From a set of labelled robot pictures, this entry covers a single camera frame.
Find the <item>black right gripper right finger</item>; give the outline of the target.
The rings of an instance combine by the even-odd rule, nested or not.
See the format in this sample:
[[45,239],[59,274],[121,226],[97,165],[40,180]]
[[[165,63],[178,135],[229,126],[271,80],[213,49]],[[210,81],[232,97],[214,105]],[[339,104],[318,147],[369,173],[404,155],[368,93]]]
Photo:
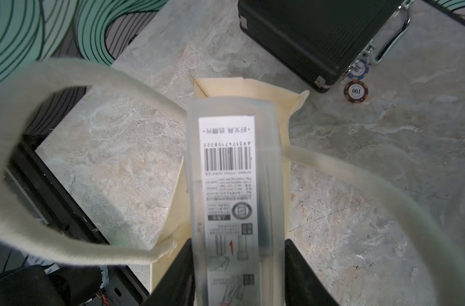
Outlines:
[[291,239],[285,241],[286,306],[339,306]]

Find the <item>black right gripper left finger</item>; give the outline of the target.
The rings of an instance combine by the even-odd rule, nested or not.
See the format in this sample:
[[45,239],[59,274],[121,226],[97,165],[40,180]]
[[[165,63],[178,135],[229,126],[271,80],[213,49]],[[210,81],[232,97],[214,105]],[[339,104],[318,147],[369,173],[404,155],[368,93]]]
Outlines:
[[169,305],[193,306],[195,303],[195,278],[192,239],[189,238],[157,287],[141,306]]

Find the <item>clear case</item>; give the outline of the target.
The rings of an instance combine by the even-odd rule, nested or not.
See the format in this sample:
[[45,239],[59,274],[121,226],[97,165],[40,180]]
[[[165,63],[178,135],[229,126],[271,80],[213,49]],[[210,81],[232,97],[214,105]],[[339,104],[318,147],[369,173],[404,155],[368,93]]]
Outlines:
[[193,99],[185,165],[198,305],[283,305],[284,180],[274,105]]

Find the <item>cream canvas tote bag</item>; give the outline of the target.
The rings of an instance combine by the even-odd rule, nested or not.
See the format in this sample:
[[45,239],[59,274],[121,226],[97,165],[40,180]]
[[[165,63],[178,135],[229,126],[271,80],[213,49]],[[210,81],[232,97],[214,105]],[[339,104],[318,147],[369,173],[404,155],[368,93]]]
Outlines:
[[[151,251],[125,247],[101,247],[64,238],[52,229],[38,225],[21,206],[2,181],[4,168],[18,145],[27,117],[39,103],[53,93],[71,87],[101,87],[119,91],[120,99],[111,101],[111,108],[131,104],[133,109],[156,110],[160,120],[183,128],[185,110],[139,80],[109,66],[76,58],[56,58],[34,62],[14,72],[0,84],[0,242],[21,251],[41,255],[70,265],[117,263],[149,264],[157,259],[162,247]],[[401,190],[362,168],[330,156],[287,145],[290,112],[278,113],[281,124],[282,167],[291,163],[317,168],[361,191],[370,193],[393,215],[425,264],[440,305],[465,305],[465,260],[420,206]],[[95,177],[101,186],[129,185],[136,181],[146,185],[157,175],[157,190],[170,187],[165,172],[178,171],[178,146],[172,149],[156,145],[152,137],[155,127],[140,130],[115,127],[100,138],[90,137],[78,145],[72,155],[74,174],[83,182]]]

